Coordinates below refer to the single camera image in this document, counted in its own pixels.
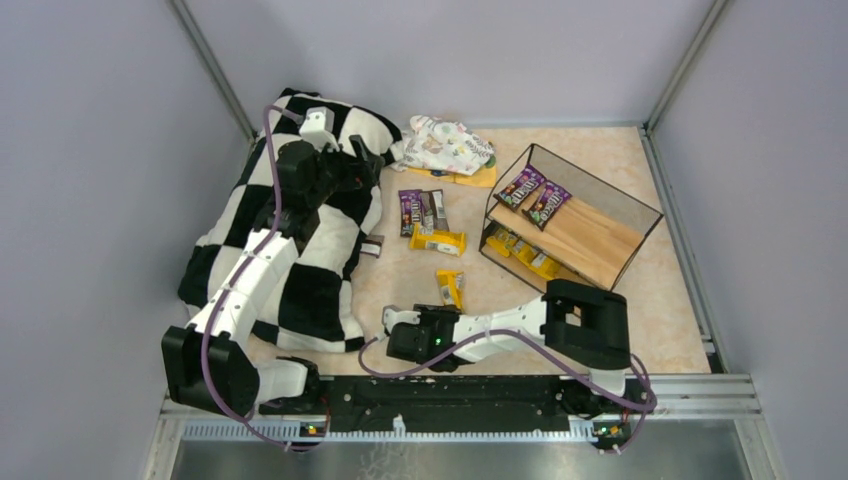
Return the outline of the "yellow M&M bag small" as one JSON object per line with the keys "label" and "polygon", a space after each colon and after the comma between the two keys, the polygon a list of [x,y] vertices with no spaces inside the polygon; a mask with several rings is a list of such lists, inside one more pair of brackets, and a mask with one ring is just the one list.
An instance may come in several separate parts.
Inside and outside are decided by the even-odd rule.
{"label": "yellow M&M bag small", "polygon": [[457,270],[437,270],[436,280],[442,304],[455,307],[462,312],[464,310],[464,273]]}

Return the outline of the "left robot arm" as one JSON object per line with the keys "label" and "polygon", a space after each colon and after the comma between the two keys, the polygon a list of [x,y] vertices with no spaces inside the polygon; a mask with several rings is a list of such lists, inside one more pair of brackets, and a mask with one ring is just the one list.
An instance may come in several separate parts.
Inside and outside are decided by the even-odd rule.
{"label": "left robot arm", "polygon": [[335,193],[372,188],[383,158],[351,135],[351,149],[303,135],[270,156],[272,194],[222,286],[183,327],[171,326],[161,347],[172,401],[231,418],[259,405],[304,396],[318,380],[313,363],[277,357],[256,366],[248,337],[273,288],[289,274],[320,224],[319,208]]}

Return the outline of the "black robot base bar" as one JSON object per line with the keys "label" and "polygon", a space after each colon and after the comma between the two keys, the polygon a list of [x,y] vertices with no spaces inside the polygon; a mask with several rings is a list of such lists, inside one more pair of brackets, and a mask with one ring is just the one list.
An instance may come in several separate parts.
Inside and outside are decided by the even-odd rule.
{"label": "black robot base bar", "polygon": [[314,415],[330,429],[387,430],[400,415],[414,432],[564,431],[600,415],[634,417],[623,407],[557,375],[414,376],[321,379],[310,393],[272,400],[262,415]]}

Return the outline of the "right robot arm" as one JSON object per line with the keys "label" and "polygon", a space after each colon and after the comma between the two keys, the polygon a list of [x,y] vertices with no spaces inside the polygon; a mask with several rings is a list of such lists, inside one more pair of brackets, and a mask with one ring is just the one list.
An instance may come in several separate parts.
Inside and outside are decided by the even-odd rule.
{"label": "right robot arm", "polygon": [[539,297],[506,310],[464,314],[455,307],[387,306],[382,325],[389,357],[414,369],[453,372],[489,357],[532,349],[566,373],[568,358],[589,374],[577,382],[635,412],[656,408],[644,364],[631,352],[627,300],[612,291],[550,280]]}

